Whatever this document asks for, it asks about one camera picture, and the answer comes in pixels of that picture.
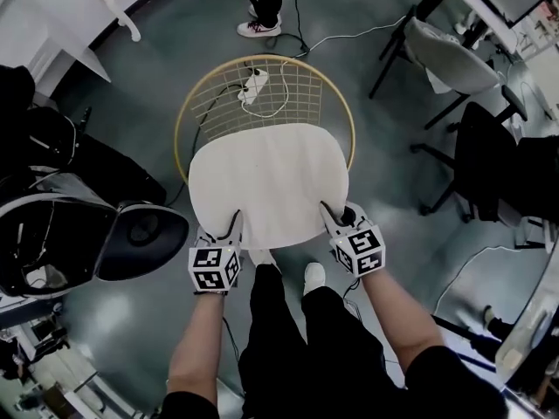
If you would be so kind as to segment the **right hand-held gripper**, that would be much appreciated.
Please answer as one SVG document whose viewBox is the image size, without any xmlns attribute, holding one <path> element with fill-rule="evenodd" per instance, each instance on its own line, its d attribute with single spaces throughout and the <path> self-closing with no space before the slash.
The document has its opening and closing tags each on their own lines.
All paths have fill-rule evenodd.
<svg viewBox="0 0 559 419">
<path fill-rule="evenodd" d="M 386 247 L 382 233 L 377 225 L 372 225 L 360 205 L 346 203 L 342 222 L 325 202 L 320 202 L 319 210 L 332 238 L 330 245 L 335 259 L 348 273 L 361 278 L 385 267 Z M 346 227 L 353 230 L 345 234 Z"/>
</svg>

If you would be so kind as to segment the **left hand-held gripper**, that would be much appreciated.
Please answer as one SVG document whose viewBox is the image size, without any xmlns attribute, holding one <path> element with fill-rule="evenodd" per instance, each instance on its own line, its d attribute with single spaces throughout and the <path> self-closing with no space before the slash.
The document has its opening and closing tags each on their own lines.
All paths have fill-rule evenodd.
<svg viewBox="0 0 559 419">
<path fill-rule="evenodd" d="M 189 250 L 188 270 L 195 294 L 226 295 L 237 284 L 241 272 L 240 247 L 244 217 L 238 209 L 226 234 L 217 240 L 199 225 Z"/>
</svg>

